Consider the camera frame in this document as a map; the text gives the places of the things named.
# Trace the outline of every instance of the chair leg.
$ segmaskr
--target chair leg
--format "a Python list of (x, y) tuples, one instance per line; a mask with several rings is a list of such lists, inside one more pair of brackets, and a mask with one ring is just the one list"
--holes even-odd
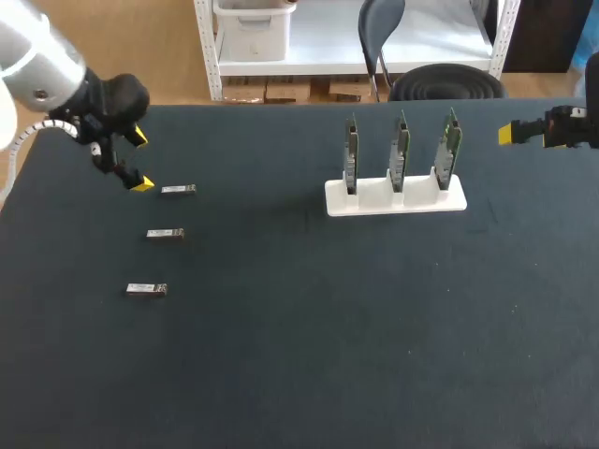
[(376, 96), (376, 102), (380, 103), (381, 99), (378, 96), (378, 87), (376, 86), (376, 76), (371, 75), (371, 87), (373, 88), (374, 96)]
[(389, 75), (389, 71), (387, 70), (387, 63), (385, 62), (385, 56), (383, 55), (382, 50), (381, 54), (378, 55), (378, 59), (381, 62), (381, 68), (383, 69), (383, 75), (385, 75), (385, 82), (387, 83), (387, 87), (391, 89), (393, 81), (391, 81), (391, 76)]

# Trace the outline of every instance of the black table surface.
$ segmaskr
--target black table surface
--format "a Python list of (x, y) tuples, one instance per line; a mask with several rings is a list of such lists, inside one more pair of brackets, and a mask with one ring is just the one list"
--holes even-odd
[[(572, 101), (152, 108), (176, 199), (42, 132), (0, 215), (0, 447), (597, 447), (599, 152), (496, 142)], [(346, 118), (378, 177), (404, 109), (426, 174), (450, 106), (466, 211), (327, 216)]]

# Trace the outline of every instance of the plastic box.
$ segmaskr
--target plastic box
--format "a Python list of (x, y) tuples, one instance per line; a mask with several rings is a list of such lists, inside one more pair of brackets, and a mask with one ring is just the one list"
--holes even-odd
[(214, 0), (233, 61), (281, 61), (289, 49), (291, 13), (283, 0)]

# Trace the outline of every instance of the white shelf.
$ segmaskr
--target white shelf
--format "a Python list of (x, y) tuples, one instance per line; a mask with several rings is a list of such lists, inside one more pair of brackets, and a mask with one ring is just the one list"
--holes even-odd
[[(283, 61), (231, 61), (226, 36), (220, 49), (222, 76), (365, 74), (358, 38), (362, 0), (300, 0), (291, 19)], [(402, 22), (384, 47), (389, 71), (457, 63), (489, 70), (492, 46), (468, 0), (407, 0)]]

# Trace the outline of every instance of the white stand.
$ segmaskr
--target white stand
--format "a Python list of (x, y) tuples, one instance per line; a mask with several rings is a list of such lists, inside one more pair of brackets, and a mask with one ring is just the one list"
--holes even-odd
[(467, 206), (460, 178), (453, 175), (449, 190), (439, 190), (434, 168), (429, 176), (406, 176), (400, 194), (393, 192), (388, 171), (386, 178), (358, 180), (356, 195), (347, 194), (345, 180), (327, 181), (325, 194), (331, 217), (443, 212), (465, 210)]

